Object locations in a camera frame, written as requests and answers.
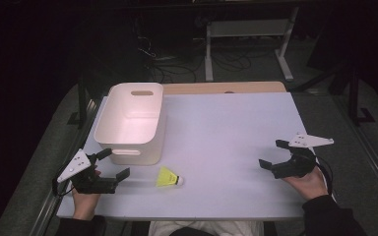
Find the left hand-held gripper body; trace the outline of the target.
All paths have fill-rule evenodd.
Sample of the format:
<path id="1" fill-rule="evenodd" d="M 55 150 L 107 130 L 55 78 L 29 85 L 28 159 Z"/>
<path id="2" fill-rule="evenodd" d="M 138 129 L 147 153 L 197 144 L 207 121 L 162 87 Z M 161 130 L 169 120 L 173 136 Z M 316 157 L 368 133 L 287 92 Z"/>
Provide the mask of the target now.
<path id="1" fill-rule="evenodd" d="M 81 194 L 114 194 L 116 178 L 99 177 L 95 171 L 96 153 L 87 155 L 79 149 L 72 159 L 56 175 L 56 185 L 70 181 Z"/>

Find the black metal stand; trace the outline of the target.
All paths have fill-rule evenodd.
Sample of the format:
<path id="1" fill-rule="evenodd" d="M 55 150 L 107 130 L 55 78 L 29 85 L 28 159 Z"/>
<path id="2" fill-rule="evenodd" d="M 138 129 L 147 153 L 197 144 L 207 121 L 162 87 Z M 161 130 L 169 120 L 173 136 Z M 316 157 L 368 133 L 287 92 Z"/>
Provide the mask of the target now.
<path id="1" fill-rule="evenodd" d="M 356 67 L 348 61 L 338 63 L 310 81 L 295 88 L 290 88 L 289 91 L 306 91 L 329 78 L 333 78 L 328 88 L 329 94 L 340 95 L 348 88 L 347 114 L 355 126 L 375 121 L 367 108 L 358 106 L 359 76 Z"/>
<path id="2" fill-rule="evenodd" d="M 82 129 L 87 121 L 87 89 L 84 76 L 78 78 L 78 110 L 70 115 L 68 125 L 77 125 Z"/>

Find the white metal table frame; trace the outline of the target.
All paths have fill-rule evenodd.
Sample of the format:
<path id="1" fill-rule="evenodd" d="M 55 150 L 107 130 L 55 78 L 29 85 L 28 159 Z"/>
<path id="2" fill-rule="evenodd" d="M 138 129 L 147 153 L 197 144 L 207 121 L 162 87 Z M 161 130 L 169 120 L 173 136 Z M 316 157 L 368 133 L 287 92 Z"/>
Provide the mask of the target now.
<path id="1" fill-rule="evenodd" d="M 287 19 L 277 20 L 248 20 L 248 21 L 224 21 L 211 22 L 206 28 L 206 55 L 205 76 L 207 82 L 214 80 L 211 39 L 217 37 L 242 37 L 242 36 L 281 36 L 281 47 L 275 50 L 275 55 L 283 72 L 284 79 L 293 80 L 293 74 L 284 58 L 287 46 L 295 25 L 299 8 L 294 7 Z"/>

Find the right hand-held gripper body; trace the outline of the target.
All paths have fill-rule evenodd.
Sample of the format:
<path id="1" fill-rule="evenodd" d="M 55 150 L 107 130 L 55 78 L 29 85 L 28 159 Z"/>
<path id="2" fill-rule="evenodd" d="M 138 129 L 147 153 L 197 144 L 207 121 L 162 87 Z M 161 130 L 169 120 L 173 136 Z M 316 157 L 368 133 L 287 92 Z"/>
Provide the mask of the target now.
<path id="1" fill-rule="evenodd" d="M 333 139 L 321 138 L 307 134 L 296 134 L 287 141 L 290 159 L 286 162 L 273 164 L 271 172 L 276 179 L 286 177 L 303 177 L 316 166 L 316 155 L 312 151 L 315 147 L 332 145 Z"/>

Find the white plastic storage bin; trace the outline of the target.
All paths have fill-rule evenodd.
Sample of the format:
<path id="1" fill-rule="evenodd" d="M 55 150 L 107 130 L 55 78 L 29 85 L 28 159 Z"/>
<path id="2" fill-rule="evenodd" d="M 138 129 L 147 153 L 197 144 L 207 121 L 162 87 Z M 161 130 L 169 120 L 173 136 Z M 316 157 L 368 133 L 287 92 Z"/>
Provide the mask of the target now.
<path id="1" fill-rule="evenodd" d="M 163 86 L 158 83 L 123 83 L 112 87 L 102 107 L 94 139 L 110 148 L 118 165 L 154 165 L 164 141 L 166 111 Z"/>

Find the metal rail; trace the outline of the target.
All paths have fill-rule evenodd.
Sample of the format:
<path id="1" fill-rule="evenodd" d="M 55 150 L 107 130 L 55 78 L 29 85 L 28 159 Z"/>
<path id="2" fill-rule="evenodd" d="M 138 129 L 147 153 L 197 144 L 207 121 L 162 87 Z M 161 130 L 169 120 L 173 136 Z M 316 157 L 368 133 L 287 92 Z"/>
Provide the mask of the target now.
<path id="1" fill-rule="evenodd" d="M 99 100 L 85 99 L 85 104 L 80 100 L 74 101 L 72 107 L 69 102 L 64 107 L 65 100 L 61 102 L 49 124 L 50 138 L 44 137 L 39 143 L 38 156 L 35 162 L 33 178 L 44 187 L 45 196 L 40 202 L 38 214 L 33 222 L 28 236 L 45 236 L 55 216 L 61 197 L 55 197 L 52 192 L 53 178 L 61 167 L 69 162 L 77 149 L 85 144 L 95 115 L 100 106 Z"/>
<path id="2" fill-rule="evenodd" d="M 367 156 L 367 161 L 371 169 L 378 179 L 378 153 L 376 152 L 374 146 L 369 142 L 368 136 L 364 134 L 359 124 L 349 117 L 347 113 L 347 104 L 337 96 L 333 97 L 333 101 L 338 107 L 343 118 L 346 120 L 349 128 L 356 136 L 361 148 Z"/>

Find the wooden desk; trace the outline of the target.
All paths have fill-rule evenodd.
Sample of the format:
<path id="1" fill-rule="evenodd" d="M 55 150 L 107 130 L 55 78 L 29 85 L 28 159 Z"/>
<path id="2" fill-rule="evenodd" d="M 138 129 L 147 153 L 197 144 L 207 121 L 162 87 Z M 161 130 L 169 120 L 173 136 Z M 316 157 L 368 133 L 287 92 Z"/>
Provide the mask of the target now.
<path id="1" fill-rule="evenodd" d="M 163 84 L 162 87 L 164 94 L 286 92 L 281 82 Z"/>

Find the person's light clothing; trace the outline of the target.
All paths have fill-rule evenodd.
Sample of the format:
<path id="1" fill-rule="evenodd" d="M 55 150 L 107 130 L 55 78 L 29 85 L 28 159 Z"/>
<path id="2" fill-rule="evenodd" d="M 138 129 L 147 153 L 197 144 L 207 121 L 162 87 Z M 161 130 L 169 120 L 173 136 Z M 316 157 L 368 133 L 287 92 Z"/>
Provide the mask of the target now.
<path id="1" fill-rule="evenodd" d="M 261 221 L 152 221 L 149 236 L 264 236 Z"/>

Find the person's left hand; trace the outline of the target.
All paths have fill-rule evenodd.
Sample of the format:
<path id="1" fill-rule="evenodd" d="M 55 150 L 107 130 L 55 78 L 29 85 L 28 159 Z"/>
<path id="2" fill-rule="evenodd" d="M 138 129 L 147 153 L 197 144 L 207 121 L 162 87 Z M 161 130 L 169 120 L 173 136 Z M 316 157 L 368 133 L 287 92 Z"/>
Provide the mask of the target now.
<path id="1" fill-rule="evenodd" d="M 74 201 L 73 218 L 91 221 L 95 216 L 95 208 L 100 199 L 100 194 L 81 194 L 76 188 L 72 189 Z"/>

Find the person's right hand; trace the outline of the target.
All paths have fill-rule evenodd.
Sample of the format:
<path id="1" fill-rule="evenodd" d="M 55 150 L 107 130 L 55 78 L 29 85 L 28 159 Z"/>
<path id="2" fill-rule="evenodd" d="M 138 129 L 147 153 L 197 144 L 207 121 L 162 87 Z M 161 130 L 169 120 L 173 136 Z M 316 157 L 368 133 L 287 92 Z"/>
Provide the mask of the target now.
<path id="1" fill-rule="evenodd" d="M 318 167 L 315 167 L 303 177 L 286 177 L 283 180 L 293 187 L 306 201 L 328 195 L 323 174 Z"/>

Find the yellow shuttlecock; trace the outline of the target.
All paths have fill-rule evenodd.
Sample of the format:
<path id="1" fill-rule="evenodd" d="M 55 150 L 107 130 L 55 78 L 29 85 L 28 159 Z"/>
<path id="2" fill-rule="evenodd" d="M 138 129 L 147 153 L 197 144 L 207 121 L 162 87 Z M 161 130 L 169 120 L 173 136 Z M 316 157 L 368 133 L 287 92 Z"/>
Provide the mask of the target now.
<path id="1" fill-rule="evenodd" d="M 156 185 L 158 187 L 165 187 L 165 186 L 181 186 L 184 183 L 184 179 L 181 176 L 178 176 L 173 171 L 166 167 L 162 167 L 159 170 L 157 176 Z"/>

